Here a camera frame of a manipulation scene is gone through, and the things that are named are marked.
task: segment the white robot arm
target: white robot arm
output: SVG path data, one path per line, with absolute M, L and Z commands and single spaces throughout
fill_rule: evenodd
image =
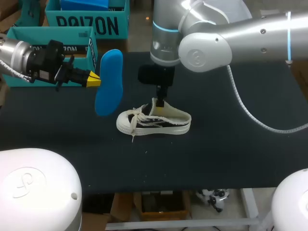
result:
M 202 0 L 156 0 L 152 60 L 205 72 L 246 61 L 308 57 L 308 13 L 282 13 L 229 24 Z

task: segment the sneaker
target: sneaker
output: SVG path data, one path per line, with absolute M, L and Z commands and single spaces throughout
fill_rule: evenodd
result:
M 156 100 L 152 98 L 149 104 L 122 112 L 116 120 L 117 129 L 132 135 L 133 140 L 135 136 L 157 133 L 181 135 L 188 132 L 191 115 L 170 106 L 167 102 L 164 107 L 156 107 Z

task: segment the cable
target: cable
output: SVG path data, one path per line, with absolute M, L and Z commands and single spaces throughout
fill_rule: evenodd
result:
M 17 78 L 21 78 L 27 82 L 30 81 L 30 77 L 29 76 L 25 76 L 23 74 L 20 74 L 19 72 L 13 70 L 10 66 L 8 66 L 4 61 L 0 60 L 0 65 L 3 66 L 5 69 L 7 69 L 10 73 L 12 73 L 15 77 Z
M 219 228 L 217 228 L 216 226 L 213 226 L 214 229 L 218 230 L 218 231 L 221 231 Z
M 290 134 L 290 133 L 294 133 L 294 132 L 297 132 L 297 131 L 301 131 L 305 128 L 308 128 L 308 123 L 307 124 L 304 124 L 302 126 L 299 126 L 297 128 L 293 128 L 293 129 L 289 129 L 289 130 L 279 130 L 279 129 L 274 129 L 274 128 L 271 128 L 265 124 L 263 124 L 261 121 L 259 121 L 257 118 L 255 118 L 249 111 L 248 109 L 245 107 L 244 103 L 242 102 L 242 99 L 239 95 L 239 92 L 237 91 L 237 88 L 235 86 L 235 82 L 234 82 L 234 78 L 233 78 L 233 74 L 232 74 L 232 71 L 231 71 L 231 67 L 229 65 L 227 65 L 227 69 L 228 69 L 228 72 L 229 72 L 229 76 L 230 76 L 230 80 L 231 80 L 231 84 L 232 84 L 232 87 L 233 87 L 233 90 L 234 90 L 234 93 L 235 93 L 235 96 L 240 104 L 240 106 L 243 108 L 243 110 L 246 112 L 246 114 L 253 120 L 255 121 L 257 124 L 259 124 L 261 127 L 269 130 L 269 131 L 272 131 L 272 132 L 275 132 L 275 133 L 282 133 L 282 134 Z

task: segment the black mount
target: black mount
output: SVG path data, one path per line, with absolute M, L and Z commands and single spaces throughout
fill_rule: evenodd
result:
M 143 65 L 139 68 L 138 80 L 143 84 L 156 85 L 156 107 L 164 107 L 168 87 L 173 84 L 175 67 L 165 67 L 157 64 Z

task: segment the floor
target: floor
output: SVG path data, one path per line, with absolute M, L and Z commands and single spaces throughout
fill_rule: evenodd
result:
M 244 2 L 252 17 L 260 17 L 272 12 L 308 10 L 308 0 L 244 0 Z M 152 40 L 151 0 L 131 0 L 129 24 L 129 51 L 149 51 Z M 274 188 L 254 189 L 257 206 L 261 214 L 268 211 L 274 190 Z M 226 201 L 226 207 L 220 214 L 211 207 L 206 207 L 197 200 L 194 201 L 192 204 L 192 217 L 194 219 L 245 217 L 239 190 L 231 190 L 230 197 Z M 221 231 L 246 231 L 247 227 L 221 227 L 220 229 Z M 194 230 L 214 231 L 215 229 Z

